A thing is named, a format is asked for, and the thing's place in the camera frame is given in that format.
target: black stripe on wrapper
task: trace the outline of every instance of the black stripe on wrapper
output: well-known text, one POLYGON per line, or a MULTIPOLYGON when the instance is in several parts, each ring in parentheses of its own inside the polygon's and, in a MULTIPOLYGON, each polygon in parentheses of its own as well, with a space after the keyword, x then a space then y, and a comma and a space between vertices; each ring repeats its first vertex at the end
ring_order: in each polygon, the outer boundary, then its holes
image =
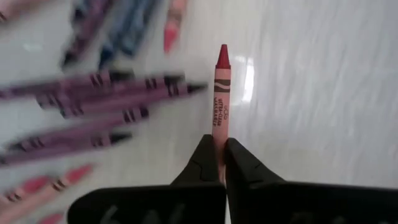
POLYGON ((104 81, 102 80, 101 74, 98 73, 96 76, 97 76, 97 80, 98 80, 99 85, 103 86, 104 85, 104 81))
POLYGON ((17 202, 17 200, 13 197, 13 195, 7 195, 7 197, 6 197, 7 199, 8 199, 8 201, 10 201, 10 202, 17 202))
POLYGON ((93 147, 104 146, 101 136, 94 136, 90 139, 90 141, 91 141, 91 145, 93 145, 93 147))
POLYGON ((90 77, 91 83, 93 84, 94 87, 98 87, 99 84, 97 83, 97 81, 95 80, 95 78, 93 76, 90 77))
POLYGON ((123 111, 123 118, 124 122, 129 123, 130 122, 130 117, 128 111, 123 111))
POLYGON ((60 113, 64 118, 84 115, 84 111, 79 105, 70 106, 69 108, 61 109, 60 113))
POLYGON ((21 200, 22 199, 21 196, 19 196, 17 193, 14 193, 14 198, 16 200, 21 200))
POLYGON ((178 91, 177 83, 172 83, 171 85, 169 85, 167 87, 167 92, 169 94, 169 97, 178 96, 180 93, 178 91))
POLYGON ((157 88, 157 84, 156 84, 156 79, 152 79, 152 84, 153 84, 153 86, 154 86, 154 88, 157 88))
POLYGON ((133 110, 129 110, 129 115, 132 121, 136 121, 136 117, 134 116, 134 111, 133 110))
POLYGON ((152 89, 151 85, 150 85, 150 81, 148 78, 145 79, 145 86, 147 87, 147 90, 152 89))
POLYGON ((6 16, 0 12, 0 22, 6 22, 6 21, 7 21, 6 16))
POLYGON ((61 101, 58 99, 58 97, 55 94, 45 95, 45 99, 47 100, 47 102, 49 103, 50 106, 62 106, 61 101))
POLYGON ((57 180, 55 183, 52 184, 52 188, 54 190, 56 190, 57 192, 61 192, 63 191, 67 186, 65 186, 65 184, 62 183, 61 180, 57 180))

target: red crayon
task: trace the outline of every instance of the red crayon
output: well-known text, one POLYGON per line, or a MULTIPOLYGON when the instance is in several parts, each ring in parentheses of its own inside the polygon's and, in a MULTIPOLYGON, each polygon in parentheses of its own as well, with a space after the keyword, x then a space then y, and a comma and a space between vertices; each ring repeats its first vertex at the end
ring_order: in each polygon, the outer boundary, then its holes
POLYGON ((54 214, 51 214, 51 215, 43 218, 37 224, 57 224, 57 223, 60 223, 62 218, 63 218, 63 213, 62 212, 54 213, 54 214))
POLYGON ((1 0, 0 23, 7 22, 46 0, 1 0))
POLYGON ((82 178, 93 170, 93 165, 88 164, 77 169, 68 171, 63 177, 47 184, 40 192, 32 195, 21 203, 11 206, 0 214, 0 223, 7 224, 28 215, 30 212, 45 205, 55 197, 59 196, 64 190, 77 184, 82 178))
POLYGON ((18 186, 18 188, 0 195, 0 212, 13 203, 20 202, 28 196, 35 194, 50 181, 51 178, 48 176, 33 177, 25 181, 21 186, 18 186))
POLYGON ((229 124, 229 94, 231 92, 231 65, 229 64, 228 48, 221 46, 220 56, 215 71, 214 102, 213 102, 213 131, 216 154, 218 157, 218 171, 220 181, 224 182, 223 150, 228 139, 229 124))
POLYGON ((180 34, 182 17, 187 10, 188 0, 171 0, 164 27, 164 52, 169 53, 180 34))

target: white floor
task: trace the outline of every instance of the white floor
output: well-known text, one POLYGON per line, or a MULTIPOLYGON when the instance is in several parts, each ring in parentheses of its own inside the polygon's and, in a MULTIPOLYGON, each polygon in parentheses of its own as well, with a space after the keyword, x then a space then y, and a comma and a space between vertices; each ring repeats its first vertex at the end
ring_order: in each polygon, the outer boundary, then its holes
MULTIPOLYGON (((185 70, 188 79, 212 85, 226 43, 231 137, 285 179, 398 187, 397 7, 388 0, 191 0, 181 40, 165 57, 163 2, 138 58, 118 64, 143 75, 185 70)), ((0 28, 1 83, 62 76, 70 8, 55 0, 0 28)), ((77 71, 96 68, 98 46, 77 71)), ((148 121, 131 127, 134 140, 109 151, 2 169, 0 188, 97 163, 90 178, 21 220, 33 223, 93 189, 169 184, 211 132, 211 99, 210 88, 153 106, 148 121)), ((34 100, 3 103, 0 141, 70 123, 34 100)))

